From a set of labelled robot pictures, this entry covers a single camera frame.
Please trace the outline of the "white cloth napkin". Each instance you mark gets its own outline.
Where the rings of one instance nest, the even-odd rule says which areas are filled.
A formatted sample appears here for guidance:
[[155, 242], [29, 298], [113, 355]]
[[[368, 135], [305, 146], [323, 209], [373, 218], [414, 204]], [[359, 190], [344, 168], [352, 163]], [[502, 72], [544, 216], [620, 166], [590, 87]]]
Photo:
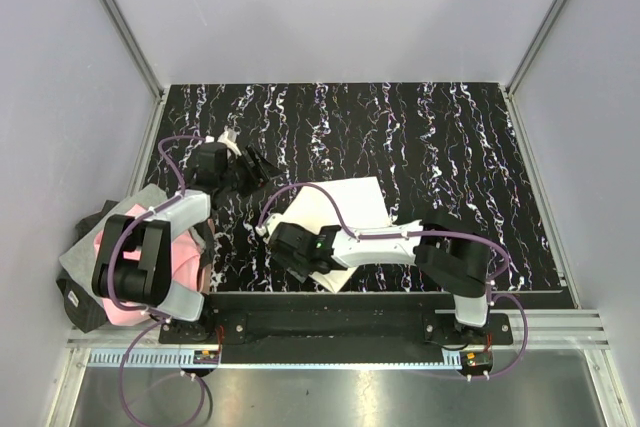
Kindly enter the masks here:
[[[376, 177], [360, 177], [325, 182], [314, 182], [328, 192], [335, 201], [345, 224], [351, 230], [391, 227], [393, 221], [388, 215], [383, 194]], [[271, 211], [266, 216], [267, 232], [271, 234], [280, 222], [298, 224], [317, 234], [325, 226], [339, 225], [339, 219], [331, 201], [319, 190], [302, 187], [285, 210]], [[344, 288], [356, 272], [356, 267], [334, 270], [328, 274], [312, 273], [315, 286], [321, 286], [331, 293]]]

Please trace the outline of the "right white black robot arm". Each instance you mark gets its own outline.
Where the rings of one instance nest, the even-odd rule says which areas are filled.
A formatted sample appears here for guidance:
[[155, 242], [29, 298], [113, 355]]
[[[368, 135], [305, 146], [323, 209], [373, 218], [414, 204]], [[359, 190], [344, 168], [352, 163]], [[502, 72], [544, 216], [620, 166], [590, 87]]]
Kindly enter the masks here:
[[273, 261], [300, 281], [314, 275], [338, 291], [361, 266], [414, 266], [454, 300], [454, 331], [476, 343], [490, 330], [488, 264], [493, 244], [448, 215], [404, 225], [356, 229], [339, 224], [311, 230], [273, 215], [266, 222]]

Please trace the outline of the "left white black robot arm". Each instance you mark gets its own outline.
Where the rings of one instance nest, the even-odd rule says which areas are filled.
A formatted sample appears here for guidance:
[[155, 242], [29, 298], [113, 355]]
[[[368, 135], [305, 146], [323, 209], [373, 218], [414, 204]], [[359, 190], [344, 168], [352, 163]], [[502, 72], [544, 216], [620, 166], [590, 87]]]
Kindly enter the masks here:
[[181, 331], [196, 343], [215, 333], [216, 319], [203, 310], [204, 295], [173, 278], [172, 243], [207, 221], [220, 196], [247, 197], [283, 171], [251, 146], [207, 142], [197, 146], [184, 185], [138, 216], [106, 219], [91, 279], [93, 293], [126, 311], [149, 310], [181, 320]]

